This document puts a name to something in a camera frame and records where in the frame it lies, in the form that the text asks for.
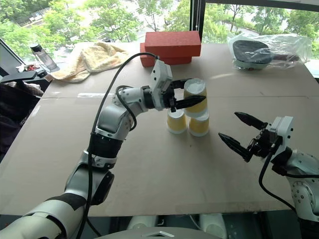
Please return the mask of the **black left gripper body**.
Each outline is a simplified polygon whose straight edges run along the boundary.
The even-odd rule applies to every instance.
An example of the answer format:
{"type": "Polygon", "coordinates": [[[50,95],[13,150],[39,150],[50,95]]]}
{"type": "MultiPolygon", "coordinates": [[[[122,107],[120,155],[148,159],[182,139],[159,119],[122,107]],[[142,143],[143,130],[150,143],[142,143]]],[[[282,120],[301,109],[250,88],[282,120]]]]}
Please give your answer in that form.
{"type": "Polygon", "coordinates": [[[174,83],[171,82],[166,90],[162,92],[163,105],[166,109],[170,109],[172,113],[176,112],[176,98],[174,93],[174,83]]]}

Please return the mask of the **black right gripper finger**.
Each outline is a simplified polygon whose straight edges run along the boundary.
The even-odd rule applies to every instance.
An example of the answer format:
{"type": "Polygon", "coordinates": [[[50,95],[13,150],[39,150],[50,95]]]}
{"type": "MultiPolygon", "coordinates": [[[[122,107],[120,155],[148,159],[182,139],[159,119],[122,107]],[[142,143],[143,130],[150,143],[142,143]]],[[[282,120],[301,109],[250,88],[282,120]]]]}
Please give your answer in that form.
{"type": "Polygon", "coordinates": [[[266,128],[266,126],[268,125],[267,122],[263,122],[263,121],[257,119],[256,117],[249,115],[247,113],[244,113],[244,112],[235,112],[234,114],[243,123],[245,123],[248,126],[252,126],[258,130],[262,130],[262,129],[266,128]]]}
{"type": "Polygon", "coordinates": [[[237,154],[239,154],[245,162],[249,162],[252,155],[250,154],[249,150],[244,148],[240,142],[238,142],[237,140],[235,140],[234,138],[225,135],[223,133],[218,133],[219,137],[221,138],[221,140],[234,152],[236,152],[237,154]]]}

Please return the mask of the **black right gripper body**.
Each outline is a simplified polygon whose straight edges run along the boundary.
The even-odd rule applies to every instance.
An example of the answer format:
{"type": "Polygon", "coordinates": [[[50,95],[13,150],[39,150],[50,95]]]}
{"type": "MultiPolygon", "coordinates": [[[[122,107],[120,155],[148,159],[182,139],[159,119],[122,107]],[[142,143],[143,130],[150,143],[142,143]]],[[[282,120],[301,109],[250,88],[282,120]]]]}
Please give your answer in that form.
{"type": "Polygon", "coordinates": [[[251,159],[254,155],[265,158],[270,152],[278,150],[282,144],[282,137],[278,136],[275,132],[271,132],[270,126],[271,124],[264,123],[260,133],[251,140],[247,147],[247,159],[251,159]]]}

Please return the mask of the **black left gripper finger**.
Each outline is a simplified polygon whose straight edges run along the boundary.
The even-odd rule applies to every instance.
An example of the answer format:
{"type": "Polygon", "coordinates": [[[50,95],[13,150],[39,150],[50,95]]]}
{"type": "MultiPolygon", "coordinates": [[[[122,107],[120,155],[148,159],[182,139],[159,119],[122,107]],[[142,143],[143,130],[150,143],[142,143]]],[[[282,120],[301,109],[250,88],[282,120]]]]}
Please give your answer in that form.
{"type": "Polygon", "coordinates": [[[206,96],[189,96],[183,100],[177,100],[175,97],[172,99],[172,105],[170,106],[171,112],[176,112],[176,110],[186,109],[189,107],[193,107],[206,99],[206,96]]]}
{"type": "Polygon", "coordinates": [[[184,89],[184,85],[188,80],[191,80],[191,78],[174,80],[174,81],[172,81],[172,88],[173,89],[184,89]]]}

